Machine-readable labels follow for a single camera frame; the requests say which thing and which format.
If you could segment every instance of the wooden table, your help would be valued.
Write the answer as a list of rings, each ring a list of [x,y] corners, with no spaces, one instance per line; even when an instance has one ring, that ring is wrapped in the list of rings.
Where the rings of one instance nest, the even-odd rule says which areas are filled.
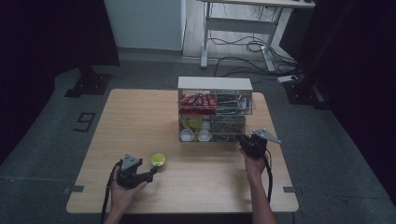
[[[266,128],[276,135],[263,95],[254,92],[253,101],[256,108],[247,118],[247,133]],[[136,195],[128,213],[251,212],[239,145],[179,142],[177,119],[177,91],[113,90],[76,181],[84,189],[71,194],[67,211],[100,213],[109,173],[125,153],[143,159],[139,174],[151,168],[153,154],[163,153],[166,164]],[[292,184],[280,145],[268,142],[267,147],[273,158],[271,206],[275,212],[294,212],[299,205],[295,194],[283,189]],[[267,189],[266,172],[262,181]]]
[[[262,46],[262,56],[264,57],[269,72],[275,72],[274,65],[269,55],[272,41],[275,36],[276,27],[279,24],[280,15],[284,7],[303,7],[313,8],[314,2],[306,3],[304,0],[199,0],[206,2],[206,15],[205,15],[205,33],[204,41],[201,49],[201,67],[207,67],[207,35],[209,30],[227,31],[227,32],[240,32],[251,34],[264,34],[268,35],[265,40],[265,46]],[[236,20],[228,18],[213,18],[211,17],[210,5],[213,3],[223,4],[238,4],[238,5],[254,5],[254,6],[267,6],[276,7],[276,15],[273,21],[252,21],[252,20]]]

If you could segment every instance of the yellow lid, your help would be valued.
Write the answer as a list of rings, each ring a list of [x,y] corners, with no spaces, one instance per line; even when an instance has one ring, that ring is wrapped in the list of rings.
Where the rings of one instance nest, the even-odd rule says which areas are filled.
[[[151,157],[151,164],[153,166],[162,166],[165,163],[165,156],[161,153],[155,154]]]

